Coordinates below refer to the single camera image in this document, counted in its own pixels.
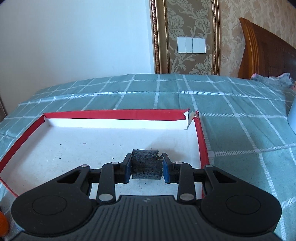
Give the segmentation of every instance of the green checkered bedspread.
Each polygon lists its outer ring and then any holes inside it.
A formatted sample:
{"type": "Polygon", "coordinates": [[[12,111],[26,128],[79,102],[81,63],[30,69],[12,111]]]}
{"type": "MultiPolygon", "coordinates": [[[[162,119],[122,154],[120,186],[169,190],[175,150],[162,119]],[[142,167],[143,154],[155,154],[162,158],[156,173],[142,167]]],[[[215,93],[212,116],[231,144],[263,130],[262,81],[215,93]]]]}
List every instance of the green checkered bedspread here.
{"type": "MultiPolygon", "coordinates": [[[[287,123],[294,96],[260,82],[201,75],[130,74],[56,85],[20,103],[0,123],[0,158],[45,112],[198,110],[210,163],[278,198],[283,214],[276,233],[296,240],[296,135],[287,123]]],[[[6,192],[2,186],[0,194],[6,192]]]]}

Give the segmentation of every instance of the charcoal piece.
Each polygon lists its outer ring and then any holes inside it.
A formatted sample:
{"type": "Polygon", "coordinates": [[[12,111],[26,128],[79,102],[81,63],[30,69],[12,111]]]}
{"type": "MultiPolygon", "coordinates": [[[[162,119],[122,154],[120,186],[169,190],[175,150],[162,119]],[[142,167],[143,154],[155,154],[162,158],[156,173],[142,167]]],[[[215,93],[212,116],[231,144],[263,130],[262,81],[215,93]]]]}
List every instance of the charcoal piece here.
{"type": "Polygon", "coordinates": [[[163,158],[157,150],[133,150],[132,179],[161,179],[163,158]]]}

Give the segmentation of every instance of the orange object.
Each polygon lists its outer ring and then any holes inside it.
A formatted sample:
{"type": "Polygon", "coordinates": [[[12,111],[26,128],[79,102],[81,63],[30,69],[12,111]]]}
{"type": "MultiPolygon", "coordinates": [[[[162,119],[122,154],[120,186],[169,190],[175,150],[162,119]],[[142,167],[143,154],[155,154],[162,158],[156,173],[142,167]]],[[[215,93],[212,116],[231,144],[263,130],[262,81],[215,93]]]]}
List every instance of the orange object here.
{"type": "Polygon", "coordinates": [[[0,212],[0,237],[8,234],[9,224],[3,213],[0,212]]]}

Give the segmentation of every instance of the wall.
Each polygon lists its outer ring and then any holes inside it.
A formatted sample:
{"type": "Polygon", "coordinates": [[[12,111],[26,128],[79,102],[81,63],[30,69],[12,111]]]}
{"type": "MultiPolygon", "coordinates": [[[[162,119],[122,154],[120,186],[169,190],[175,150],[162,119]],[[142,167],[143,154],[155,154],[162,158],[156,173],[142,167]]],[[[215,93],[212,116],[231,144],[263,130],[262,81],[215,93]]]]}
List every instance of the wall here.
{"type": "Polygon", "coordinates": [[[154,73],[149,0],[5,0],[0,95],[10,113],[37,90],[154,73]]]}
{"type": "Polygon", "coordinates": [[[220,75],[237,77],[245,41],[243,17],[296,48],[296,8],[287,0],[220,0],[222,49],[220,75]]]}
{"type": "Polygon", "coordinates": [[[169,32],[170,72],[211,74],[212,9],[210,0],[166,0],[169,32]],[[177,37],[206,39],[206,54],[178,53],[177,37]]]}

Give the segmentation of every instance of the bed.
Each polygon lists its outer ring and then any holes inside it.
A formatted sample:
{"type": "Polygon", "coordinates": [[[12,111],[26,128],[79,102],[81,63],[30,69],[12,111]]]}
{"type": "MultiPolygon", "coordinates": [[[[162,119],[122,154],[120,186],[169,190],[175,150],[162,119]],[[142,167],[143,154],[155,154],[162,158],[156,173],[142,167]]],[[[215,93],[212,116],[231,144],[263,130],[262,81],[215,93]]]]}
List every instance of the bed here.
{"type": "MultiPolygon", "coordinates": [[[[295,92],[238,78],[130,74],[56,85],[20,103],[0,123],[0,159],[46,112],[99,109],[198,110],[211,164],[273,194],[283,214],[276,233],[296,240],[296,135],[287,123],[295,92]]],[[[14,197],[0,184],[10,219],[14,197]]],[[[9,238],[17,233],[11,222],[9,238]]]]}
{"type": "Polygon", "coordinates": [[[287,72],[296,79],[296,49],[249,20],[239,20],[246,46],[238,77],[249,80],[254,73],[268,77],[287,72]]]}

